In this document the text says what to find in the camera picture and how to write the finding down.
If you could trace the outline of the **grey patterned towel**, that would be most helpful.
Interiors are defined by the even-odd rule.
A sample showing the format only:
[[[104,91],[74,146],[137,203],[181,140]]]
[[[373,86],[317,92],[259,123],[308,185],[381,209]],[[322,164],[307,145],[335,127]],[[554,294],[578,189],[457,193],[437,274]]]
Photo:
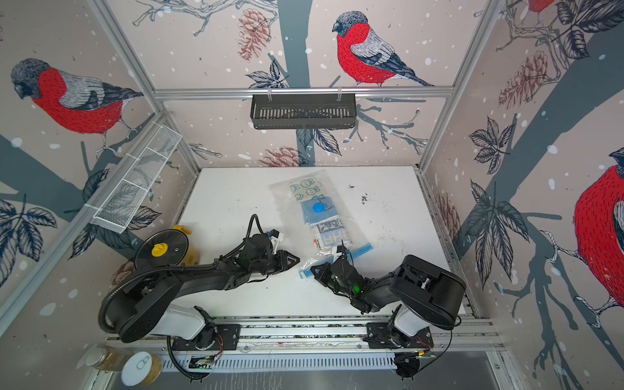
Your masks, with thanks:
[[[351,245],[353,241],[340,219],[333,219],[310,228],[315,244],[320,250],[331,250],[338,245]]]

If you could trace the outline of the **clear vacuum bag blue zipper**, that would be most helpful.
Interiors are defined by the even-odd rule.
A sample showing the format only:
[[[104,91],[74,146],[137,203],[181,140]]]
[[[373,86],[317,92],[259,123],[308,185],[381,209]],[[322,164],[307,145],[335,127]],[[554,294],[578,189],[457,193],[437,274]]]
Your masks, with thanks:
[[[353,263],[373,250],[325,170],[282,180],[269,190],[284,227],[301,251],[302,279],[313,276],[312,267],[334,263],[341,254]]]

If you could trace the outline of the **cream towel blue bunny print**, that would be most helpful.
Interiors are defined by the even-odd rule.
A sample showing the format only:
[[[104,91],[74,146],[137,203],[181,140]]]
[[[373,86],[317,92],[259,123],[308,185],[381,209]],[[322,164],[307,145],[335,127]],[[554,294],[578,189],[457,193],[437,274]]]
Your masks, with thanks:
[[[313,176],[304,176],[290,181],[289,189],[299,203],[325,196],[322,183]]]

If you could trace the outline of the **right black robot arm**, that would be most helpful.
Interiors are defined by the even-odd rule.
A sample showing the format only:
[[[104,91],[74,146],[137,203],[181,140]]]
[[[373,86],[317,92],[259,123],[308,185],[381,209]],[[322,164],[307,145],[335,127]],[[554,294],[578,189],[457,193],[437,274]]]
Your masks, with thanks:
[[[375,313],[397,303],[388,323],[368,323],[363,340],[371,349],[433,348],[431,327],[452,331],[466,283],[457,275],[414,255],[386,276],[359,274],[348,254],[312,266],[316,281],[334,294],[347,297],[361,314]]]

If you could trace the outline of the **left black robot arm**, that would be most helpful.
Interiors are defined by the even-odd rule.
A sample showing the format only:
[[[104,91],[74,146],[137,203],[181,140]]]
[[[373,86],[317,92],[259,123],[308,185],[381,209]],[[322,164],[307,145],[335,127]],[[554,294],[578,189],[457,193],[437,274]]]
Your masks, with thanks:
[[[102,300],[97,321],[102,331],[132,343],[149,334],[173,336],[157,331],[175,299],[205,291],[229,291],[252,282],[251,276],[266,278],[288,271],[300,258],[277,250],[276,230],[247,237],[213,263],[197,266],[158,266],[136,271]]]

